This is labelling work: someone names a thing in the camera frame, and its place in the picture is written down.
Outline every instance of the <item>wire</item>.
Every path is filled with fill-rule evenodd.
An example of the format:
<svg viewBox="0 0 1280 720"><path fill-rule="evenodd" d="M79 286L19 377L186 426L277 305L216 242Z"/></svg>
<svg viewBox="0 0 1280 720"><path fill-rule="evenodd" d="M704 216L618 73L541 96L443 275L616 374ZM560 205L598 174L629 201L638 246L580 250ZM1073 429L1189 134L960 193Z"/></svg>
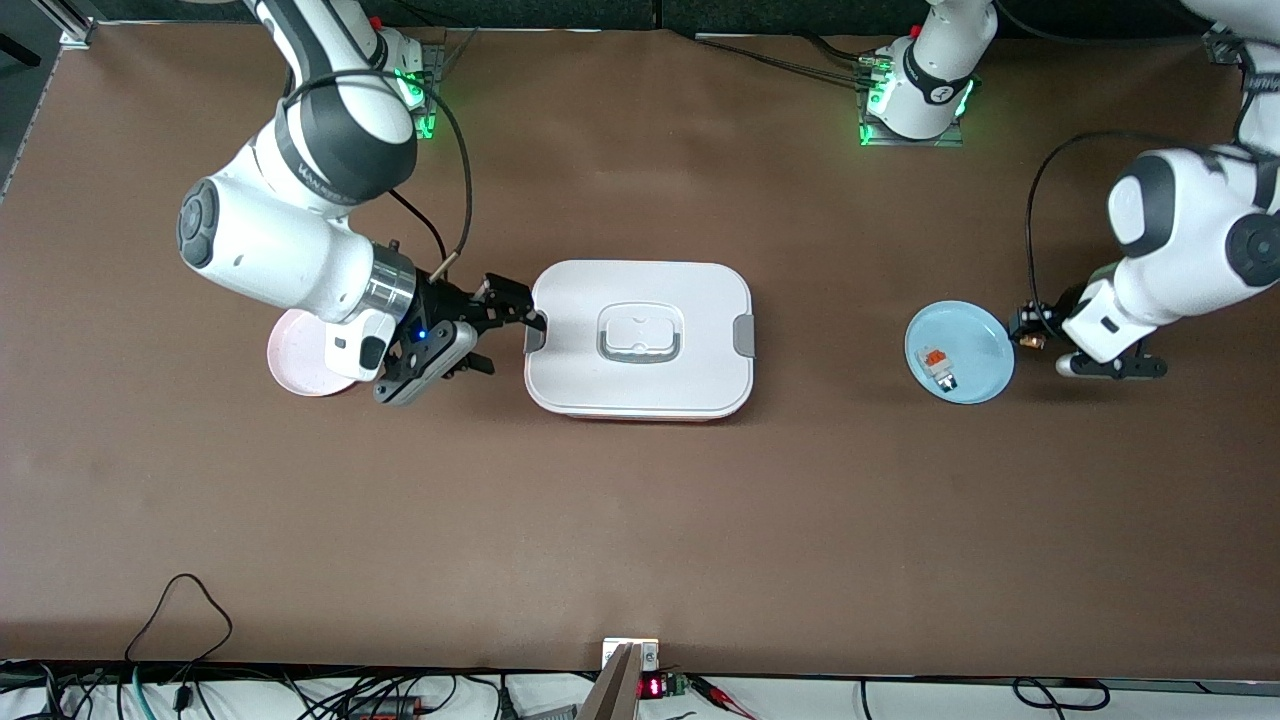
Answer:
<svg viewBox="0 0 1280 720"><path fill-rule="evenodd" d="M209 716L209 720L218 720L218 717L214 716L214 710L209 707L209 701L205 700L205 689L200 685L200 679L192 678L191 684L196 687L196 698L200 700L200 707L205 710L205 715Z"/></svg>
<svg viewBox="0 0 1280 720"><path fill-rule="evenodd" d="M138 666L133 666L133 698L138 701L138 707L142 708L142 715L147 720L156 720L156 714L151 711L151 705L147 702L147 696L142 694L142 683L138 682Z"/></svg>
<svg viewBox="0 0 1280 720"><path fill-rule="evenodd" d="M1170 37L1121 37L1121 38L1107 38L1107 37L1093 38L1093 37L1071 37L1066 35L1053 35L1052 32L1044 32L1018 19L1018 15L1010 13L1009 8L1005 6L1004 0L993 0L993 4L1002 15L1009 18L1009 22L1018 26L1018 28L1025 32L1027 35L1039 37L1041 40L1065 42L1068 45L1093 45L1101 47L1155 47L1161 45L1183 45L1187 42L1201 41L1201 36L1198 35L1175 35Z"/></svg>
<svg viewBox="0 0 1280 720"><path fill-rule="evenodd" d="M458 118L457 115L453 114L453 110L444 101L444 99L440 97L440 95L435 90L433 90L428 83L424 83L412 77L407 76L401 77L397 76L396 73L389 73L385 70L375 70L371 68L355 68L349 70L334 70L332 73L319 74L306 82L300 83L296 88L293 88L293 92L291 92L289 96L284 99L284 104L282 105L282 108L288 109L291 105L297 102L303 95L311 92L316 87L323 85L334 85L337 83L338 79L344 77L379 77L383 79L401 81L412 85L419 90L421 90L428 97L430 97L436 104L436 106L440 108L440 111L444 113L444 118L449 120L449 127L453 128L453 137L458 142L458 154L462 156L462 183L465 186L465 192L466 192L466 214L462 218L462 233L458 237L458 243L453 246L453 252L451 252L444 259L444 261L440 263L440 266L436 268L436 270L431 274L431 281L434 282L435 279L443 277L444 273L448 273L449 266L453 263L456 263L458 258L462 256L462 249L466 247L467 245L467 236L471 234L471 214L475 209L475 193L471 187L471 156L467 154L467 142L466 140L462 138L462 128L458 126Z"/></svg>
<svg viewBox="0 0 1280 720"><path fill-rule="evenodd" d="M817 47L818 50L822 50L824 55L829 55L831 58L833 58L836 60L850 60L850 61L856 63L864 55L876 51L876 47L868 47L867 50L859 50L858 53L846 53L846 51L836 47L835 45L827 42L826 40L823 40L823 37L820 35L818 35L817 32L812 32L812 31L808 31L808 29L797 29L797 31L792 32L791 35L795 35L797 37L803 37L803 38L808 40L814 47Z"/></svg>
<svg viewBox="0 0 1280 720"><path fill-rule="evenodd" d="M1100 683L1098 680L1091 680L1091 682L1094 684L1097 689L1102 691L1102 700L1092 705L1074 705L1070 702L1059 702L1059 700L1053 697L1053 693L1051 693L1048 688L1044 687L1044 683L1037 680L1036 678L1014 678L1012 688L1014 688L1014 694L1018 696L1018 700L1023 701L1023 705L1028 707L1034 707L1036 710L1052 710L1053 712L1057 714L1059 720L1066 720L1066 715L1062 712L1064 710L1074 710L1076 712L1093 712L1096 710L1102 710L1103 707L1111 705L1111 689ZM1032 685L1036 689L1038 689L1041 693L1044 694L1044 698L1048 700L1048 702L1037 702L1024 696L1021 691L1021 687L1024 684Z"/></svg>
<svg viewBox="0 0 1280 720"><path fill-rule="evenodd" d="M1032 215L1036 209L1036 192L1039 190L1041 179L1043 179L1044 177L1044 170L1048 169L1050 163L1052 163L1053 159L1057 158L1064 150L1071 147L1073 145L1079 145L1082 142L1087 142L1091 140L1100 140L1103 137L1137 140L1142 142L1152 142L1157 145L1166 145L1170 147L1179 147L1183 150L1190 150L1193 152L1197 152L1202 158L1221 156L1221 158L1233 158L1236 160L1256 159L1256 155L1245 147L1240 147L1240 150L1247 154L1245 158L1242 158L1239 155L1233 155L1225 150L1220 150L1216 147L1189 143L1162 135L1156 135L1143 131L1126 131L1126 129L1103 129L1103 131L1082 132L1059 143L1057 147L1051 150L1050 154L1044 156L1044 160L1041 163L1039 168L1036 170L1036 177L1032 179L1032 187L1027 192L1027 213L1023 218L1023 240L1027 245L1027 286L1032 292L1032 302L1036 309L1036 315L1039 319L1041 325L1043 325L1044 329L1048 331L1050 334L1052 334L1057 340L1064 340L1064 338L1061 334L1059 334L1056 329L1053 329L1052 325L1048 324L1048 322L1046 322L1044 305L1043 302L1041 302L1039 287L1038 283L1036 282L1036 249L1032 241Z"/></svg>
<svg viewBox="0 0 1280 720"><path fill-rule="evenodd" d="M502 691L498 689L498 685L483 678L474 678L471 675L462 675L462 676L466 678L467 680L471 680L472 683L479 683L481 685L489 685L490 688L493 688L493 692L498 696L497 702L493 706L493 720L498 720L498 712L502 711ZM502 682L506 682L504 675L498 675L498 676L502 679Z"/></svg>
<svg viewBox="0 0 1280 720"><path fill-rule="evenodd" d="M863 702L863 720L872 720L872 708L867 703L867 680L858 680L858 697Z"/></svg>
<svg viewBox="0 0 1280 720"><path fill-rule="evenodd" d="M440 263L444 263L445 258L448 258L449 254L447 250L444 250L444 238L440 237L440 231L435 229L435 223L433 223L430 218L424 215L421 210L415 208L412 202L404 200L404 196L401 195L394 187L390 188L388 192L390 193L392 197L396 199L397 202L403 205L406 210L412 213L413 217L419 219L419 222L426 225L426 229L431 232L431 237L435 238L435 246L440 249Z"/></svg>
<svg viewBox="0 0 1280 720"><path fill-rule="evenodd" d="M742 55L744 58L750 58L758 63L764 63L765 65L778 68L780 70L787 70L799 76L815 79L818 82L826 82L828 85L835 85L837 87L847 87L851 90L860 90L863 86L859 85L858 78L852 74L833 73L831 70L824 70L820 68L813 68L809 65L800 65L797 63L790 63L787 60L780 60L769 55L763 55L760 53L753 53L742 47L733 47L732 45L724 45L723 42L716 42L714 40L696 40L695 42L700 45L707 45L708 47L716 47L718 50L724 50L727 53L733 53Z"/></svg>
<svg viewBox="0 0 1280 720"><path fill-rule="evenodd" d="M138 643L140 639L142 639L142 635L147 634L147 630L151 629L151 623L155 623L156 616L160 614L160 609L164 607L164 601L165 601L166 597L169 597L169 591L173 589L174 583L177 583L178 580L180 580L183 578L186 578L186 579L196 583L196 587L198 587L200 592L204 593L205 600L209 602L210 607L212 607L214 610L216 610L218 614L223 616L223 623L227 624L227 632L223 634L221 639L218 641L216 643L214 643L212 647L210 647L205 652L201 652L198 656L196 656L195 660L192 660L187 665L195 665L195 664L205 660L206 657L209 657L214 652L216 652L218 648L220 648L224 644L227 644L227 641L232 639L232 633L236 630L236 624L232 623L232 616L228 615L227 611L223 610L223 606L218 605L218 601L214 600L214 596L211 596L209 593L209 588L205 587L204 580L201 580L200 578L197 578L196 575L193 575L191 573L178 573L173 578L169 578L169 582L165 583L164 591L160 593L160 600L156 602L155 610L151 611L151 616L147 618L147 621L142 624L142 628L137 632L137 634L133 635L133 639L131 639L129 644L124 648L124 661L125 662L136 662L133 660L133 647ZM134 676L137 676L136 670L137 669L134 667Z"/></svg>
<svg viewBox="0 0 1280 720"><path fill-rule="evenodd" d="M471 28L471 32L468 32L466 38L462 40L462 45L454 47L453 51L449 53L449 55L444 59L444 63L440 64L440 82L444 82L444 78L449 74L449 70L453 69L453 64L462 58L462 54L466 53L467 46L471 45L471 41L475 40L476 33L479 32L480 32L480 26Z"/></svg>
<svg viewBox="0 0 1280 720"><path fill-rule="evenodd" d="M436 712L440 708L443 708L445 705L448 705L451 700L453 700L453 693L458 692L458 676L457 675L449 675L449 679L453 680L453 687L449 688L449 694L444 696L444 700L442 700L440 703L436 705L435 707L424 708L422 715L430 715L433 712Z"/></svg>

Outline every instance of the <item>brown table surface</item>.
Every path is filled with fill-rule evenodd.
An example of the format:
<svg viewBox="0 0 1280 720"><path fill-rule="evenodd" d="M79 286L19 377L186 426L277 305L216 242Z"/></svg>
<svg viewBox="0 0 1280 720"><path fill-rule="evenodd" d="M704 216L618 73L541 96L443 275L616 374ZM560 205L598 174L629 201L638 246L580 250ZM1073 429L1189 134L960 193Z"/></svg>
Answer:
<svg viewBox="0 0 1280 720"><path fill-rule="evenodd" d="M957 407L902 359L934 300L1025 300L1023 204L1059 141L1229 133L1238 74L1198 47L997 42L965 147L938 150L860 147L849 91L676 35L483 33L445 85L476 181L454 281L735 268L755 391L705 425L540 410L518 329L481 341L497 377L407 409L278 388L279 310L188 270L173 228L283 67L255 27L104 27L61 58L0 206L0 655L118 657L188 570L236 620L223 660L573 669L645 634L701 671L1280 679L1280 293L1160 332L1158 383L1027 351ZM1047 296L1117 256L1105 197L1138 150L1051 172ZM403 191L452 240L448 131ZM352 224L433 263L389 199ZM184 587L140 655L218 632Z"/></svg>

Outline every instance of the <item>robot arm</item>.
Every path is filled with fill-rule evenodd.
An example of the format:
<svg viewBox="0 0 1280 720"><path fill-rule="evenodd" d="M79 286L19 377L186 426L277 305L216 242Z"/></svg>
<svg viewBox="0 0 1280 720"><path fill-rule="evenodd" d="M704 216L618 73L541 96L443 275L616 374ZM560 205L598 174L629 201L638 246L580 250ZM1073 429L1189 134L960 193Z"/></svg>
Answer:
<svg viewBox="0 0 1280 720"><path fill-rule="evenodd" d="M969 94L973 70L996 36L991 0L929 0L919 37L900 37L877 55L890 58L882 86L867 111L897 135L929 140L942 135Z"/></svg>
<svg viewBox="0 0 1280 720"><path fill-rule="evenodd" d="M389 28L375 33L356 0L244 1L300 83L342 70L398 69L415 49L421 60L416 41ZM398 379L380 383L375 392L383 401L411 398L457 369L486 368L470 351L493 324L467 320L539 323L524 286L489 275L481 292L465 293L431 282L394 247L347 225L356 206L413 173L413 122L396 85L375 74L346 76L282 99L225 168L191 188L178 219L179 252L197 273L325 322L330 370L371 380L385 361L387 375ZM503 292L489 292L494 284ZM421 337L406 334L403 320L413 309L416 323L425 323L416 331ZM426 352L419 341L435 329L449 342ZM396 345L401 354L388 355ZM416 392L401 392L408 386Z"/></svg>
<svg viewBox="0 0 1280 720"><path fill-rule="evenodd" d="M1193 12L1248 37L1280 40L1274 0L1184 0ZM1079 348L1059 359L1068 377L1142 379L1164 375L1143 338L1181 318L1247 300L1280 281L1280 95L1251 90L1280 81L1280 50L1245 42L1245 97L1234 145L1143 152L1107 199L1124 258L1064 293L1052 309L1024 307L1011 337L1039 346L1048 325ZM1125 351L1135 346L1134 355Z"/></svg>
<svg viewBox="0 0 1280 720"><path fill-rule="evenodd" d="M1280 279L1280 218L1267 213L1274 200L1252 201L1256 170L1247 159L1190 150L1139 155L1107 200L1124 260L1091 278L1062 322L1071 341L1111 363L1161 325L1234 305Z"/></svg>

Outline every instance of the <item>light blue plate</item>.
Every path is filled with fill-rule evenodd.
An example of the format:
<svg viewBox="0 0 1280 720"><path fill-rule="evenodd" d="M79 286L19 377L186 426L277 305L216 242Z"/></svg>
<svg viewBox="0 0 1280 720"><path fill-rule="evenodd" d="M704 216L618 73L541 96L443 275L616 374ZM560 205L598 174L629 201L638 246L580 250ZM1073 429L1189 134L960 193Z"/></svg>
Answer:
<svg viewBox="0 0 1280 720"><path fill-rule="evenodd" d="M951 360L956 388L942 392L915 359L937 347ZM947 402L977 405L1000 395L1014 377L1014 345L991 313L969 302L943 300L920 310L906 325L906 365L924 389Z"/></svg>

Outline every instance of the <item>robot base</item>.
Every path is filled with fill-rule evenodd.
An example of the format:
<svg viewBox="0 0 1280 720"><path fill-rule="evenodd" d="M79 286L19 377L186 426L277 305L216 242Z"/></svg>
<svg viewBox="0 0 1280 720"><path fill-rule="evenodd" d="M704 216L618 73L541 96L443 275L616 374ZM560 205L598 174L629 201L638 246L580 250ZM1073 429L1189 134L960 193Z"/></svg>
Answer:
<svg viewBox="0 0 1280 720"><path fill-rule="evenodd" d="M867 111L869 91L858 91L858 138L860 145L918 145L925 147L960 147L964 138L960 135L960 118L938 137L931 140L909 140L888 129L883 120Z"/></svg>
<svg viewBox="0 0 1280 720"><path fill-rule="evenodd" d="M403 70L406 74L430 87L431 91L440 92L440 73L444 70L443 45L422 44L421 60L417 61L417 58L411 58L410 65L410 68ZM417 138L430 140L435 135L435 100L431 100L431 96L411 85L399 85L401 92L404 94L404 101L410 108L410 114L413 115L413 131L417 133Z"/></svg>

